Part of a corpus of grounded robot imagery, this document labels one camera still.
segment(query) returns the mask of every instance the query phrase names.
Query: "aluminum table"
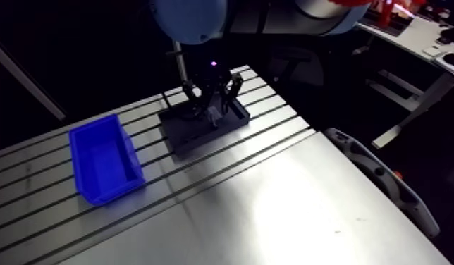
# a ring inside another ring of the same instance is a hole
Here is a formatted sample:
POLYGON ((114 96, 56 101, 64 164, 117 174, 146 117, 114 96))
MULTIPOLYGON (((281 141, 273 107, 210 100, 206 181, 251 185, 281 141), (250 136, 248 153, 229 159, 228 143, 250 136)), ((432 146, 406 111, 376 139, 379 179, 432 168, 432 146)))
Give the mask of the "aluminum table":
POLYGON ((161 95, 1 150, 0 264, 448 264, 263 79, 238 72, 250 124, 184 157, 160 131, 161 95), (110 113, 147 183, 94 207, 75 190, 67 132, 110 113))

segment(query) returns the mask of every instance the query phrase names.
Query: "black surface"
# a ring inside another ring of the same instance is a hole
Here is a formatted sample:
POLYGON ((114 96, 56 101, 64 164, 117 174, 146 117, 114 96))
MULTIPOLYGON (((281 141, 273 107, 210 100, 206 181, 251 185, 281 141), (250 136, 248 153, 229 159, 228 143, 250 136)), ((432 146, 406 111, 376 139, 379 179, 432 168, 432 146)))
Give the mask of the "black surface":
MULTIPOLYGON (((221 114, 221 98, 219 95, 214 95, 210 106, 215 107, 221 114)), ((176 154, 184 154, 215 140, 222 135, 247 125, 250 120, 250 114, 236 99, 228 105, 228 112, 223 118, 216 121, 218 126, 216 128, 213 127, 207 115, 193 121, 180 118, 187 116, 191 108, 192 104, 187 101, 159 114, 163 133, 168 138, 171 151, 176 154)))

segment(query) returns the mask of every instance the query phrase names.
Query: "white desk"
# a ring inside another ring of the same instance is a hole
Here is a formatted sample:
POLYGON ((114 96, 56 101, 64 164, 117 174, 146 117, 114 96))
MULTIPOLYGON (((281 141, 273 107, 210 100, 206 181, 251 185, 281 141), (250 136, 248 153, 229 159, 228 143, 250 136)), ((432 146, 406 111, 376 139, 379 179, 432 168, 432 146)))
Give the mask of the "white desk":
POLYGON ((160 131, 161 95, 1 150, 0 264, 448 264, 253 70, 233 72, 250 124, 183 159, 160 131), (94 207, 75 189, 68 130, 111 113, 147 183, 94 207))
POLYGON ((432 63, 433 58, 423 52, 426 48, 436 45, 445 50, 454 51, 454 42, 443 46, 436 43, 436 39, 439 38, 441 31, 445 30, 446 27, 439 27, 438 23, 420 17, 416 17, 405 31, 397 37, 369 25, 358 23, 357 27, 370 32, 374 36, 384 39, 429 63, 432 63))
MULTIPOLYGON (((415 55, 416 57, 426 61, 427 63, 433 63, 433 58, 423 52, 424 49, 439 46, 436 43, 436 39, 440 37, 440 32, 444 29, 439 27, 438 23, 433 21, 428 21, 420 17, 416 17, 411 24, 397 37, 390 35, 386 32, 378 30, 375 27, 364 25, 358 23, 357 26, 367 32, 373 34, 373 36, 379 37, 381 39, 390 42, 391 44, 396 45, 410 54, 415 55)), ((454 43, 449 45, 444 45, 441 48, 446 51, 454 51, 454 43)), ((423 114, 427 109, 437 103, 441 98, 449 92, 454 87, 454 74, 449 73, 443 69, 443 74, 436 80, 431 87, 429 87, 424 92, 419 88, 411 85, 410 83, 402 80, 401 78, 395 76, 392 73, 382 70, 379 72, 388 79, 396 82, 404 89, 410 91, 414 95, 410 98, 402 98, 397 95, 395 92, 387 89, 383 85, 376 84, 371 82, 370 87, 375 89, 377 92, 382 93, 384 96, 393 100, 397 104, 401 105, 403 108, 410 111, 410 115, 406 117, 399 124, 393 126, 390 130, 386 131, 384 134, 376 138, 372 145, 376 148, 382 148, 388 144, 391 140, 397 137, 400 131, 405 127, 410 121, 414 120, 416 117, 423 114)))

